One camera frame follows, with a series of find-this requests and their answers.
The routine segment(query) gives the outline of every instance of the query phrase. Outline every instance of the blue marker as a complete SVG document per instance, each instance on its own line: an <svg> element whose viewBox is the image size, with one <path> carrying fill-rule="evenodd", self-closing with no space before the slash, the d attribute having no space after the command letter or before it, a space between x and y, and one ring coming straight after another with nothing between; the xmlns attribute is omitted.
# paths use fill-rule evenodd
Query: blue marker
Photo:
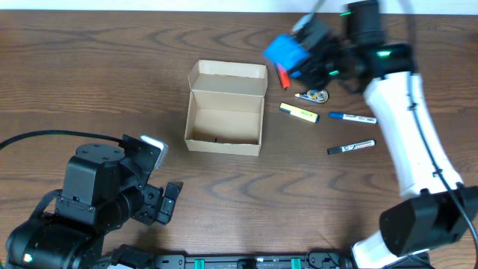
<svg viewBox="0 0 478 269"><path fill-rule="evenodd" d="M338 112L330 112L329 117L334 118L334 119L341 119L341 120L358 121L360 123L377 124L377 120L374 117L363 117L363 116L343 114L343 113L338 113Z"/></svg>

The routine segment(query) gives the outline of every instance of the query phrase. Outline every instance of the pen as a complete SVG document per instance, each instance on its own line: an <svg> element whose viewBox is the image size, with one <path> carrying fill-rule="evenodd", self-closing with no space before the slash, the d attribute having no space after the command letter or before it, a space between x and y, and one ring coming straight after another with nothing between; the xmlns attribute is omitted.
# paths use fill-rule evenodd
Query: pen
<svg viewBox="0 0 478 269"><path fill-rule="evenodd" d="M292 105L288 105L286 103L282 103L280 108L281 111L285 113L289 113L295 117L299 117L304 120L308 120L311 123L318 123L320 116L314 112L307 111L305 109L297 108Z"/></svg>
<svg viewBox="0 0 478 269"><path fill-rule="evenodd" d="M369 141L354 143L347 146L337 146L335 148L328 149L327 154L332 155L332 154L347 152L347 151L356 150L356 149L363 149L363 148L366 148L369 146L375 146L375 145L376 145L376 141L372 139Z"/></svg>
<svg viewBox="0 0 478 269"><path fill-rule="evenodd" d="M374 117L364 117L364 116L343 114L343 113L338 113L338 112L330 112L329 117L334 118L334 119L341 119L341 120L352 120L352 121L357 121L357 122L360 122L360 123L377 124L377 120Z"/></svg>
<svg viewBox="0 0 478 269"><path fill-rule="evenodd" d="M291 86L291 80L289 79L287 70L279 63L276 63L276 70L277 75L279 76L279 80L281 82L282 89L287 90Z"/></svg>

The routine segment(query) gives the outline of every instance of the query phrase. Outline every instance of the green connector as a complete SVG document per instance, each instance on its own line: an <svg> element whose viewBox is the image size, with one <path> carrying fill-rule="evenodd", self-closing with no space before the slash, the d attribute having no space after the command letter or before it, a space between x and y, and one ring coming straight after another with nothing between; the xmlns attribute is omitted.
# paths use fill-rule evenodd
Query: green connector
<svg viewBox="0 0 478 269"><path fill-rule="evenodd" d="M302 269L302 264L299 258L291 259L292 269Z"/></svg>
<svg viewBox="0 0 478 269"><path fill-rule="evenodd" d="M195 260L194 261L194 269L204 269L204 268L205 268L204 260Z"/></svg>

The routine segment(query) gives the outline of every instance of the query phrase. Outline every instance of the white marker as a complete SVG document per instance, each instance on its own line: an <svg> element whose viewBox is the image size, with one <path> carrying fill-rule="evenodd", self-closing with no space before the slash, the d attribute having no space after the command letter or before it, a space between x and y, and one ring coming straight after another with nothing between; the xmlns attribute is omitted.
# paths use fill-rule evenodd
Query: white marker
<svg viewBox="0 0 478 269"><path fill-rule="evenodd" d="M374 117L363 117L363 116L349 115L349 114L343 114L338 112L330 112L329 117L334 119L341 119L341 120L353 120L353 121L358 121L360 123L377 124L376 118Z"/></svg>
<svg viewBox="0 0 478 269"><path fill-rule="evenodd" d="M352 145L337 146L335 148L328 149L327 153L329 155L332 155L332 154L347 152L347 151L350 151L350 150L363 149L363 148L366 148L366 147L369 147L369 146L375 146L375 145L376 145L376 141L374 139L372 139L372 140L369 140L369 141L365 141L365 142L361 142L361 143L355 143L355 144L352 144Z"/></svg>

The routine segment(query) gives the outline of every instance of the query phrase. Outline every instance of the red marker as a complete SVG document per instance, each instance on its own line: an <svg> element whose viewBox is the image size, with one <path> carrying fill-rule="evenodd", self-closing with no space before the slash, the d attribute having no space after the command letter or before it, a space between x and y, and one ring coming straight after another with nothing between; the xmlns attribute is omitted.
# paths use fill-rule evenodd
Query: red marker
<svg viewBox="0 0 478 269"><path fill-rule="evenodd" d="M279 63L276 63L276 70L277 75L279 76L279 80L281 82L281 86L284 90L287 90L291 86L291 80L289 79L289 75L287 74L287 70L282 67Z"/></svg>

